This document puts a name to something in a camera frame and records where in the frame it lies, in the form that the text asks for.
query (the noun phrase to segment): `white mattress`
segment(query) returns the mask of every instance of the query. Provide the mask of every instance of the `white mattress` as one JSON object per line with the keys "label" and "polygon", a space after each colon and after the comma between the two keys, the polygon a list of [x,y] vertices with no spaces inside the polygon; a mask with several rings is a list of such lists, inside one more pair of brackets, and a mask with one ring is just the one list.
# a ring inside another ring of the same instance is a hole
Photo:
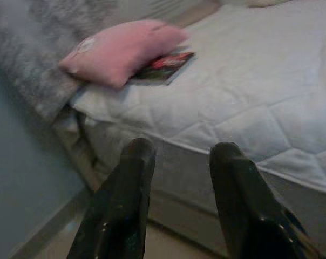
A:
{"label": "white mattress", "polygon": [[226,5],[190,26],[170,86],[86,88],[72,106],[200,154],[237,143],[265,172],[326,192],[326,0]]}

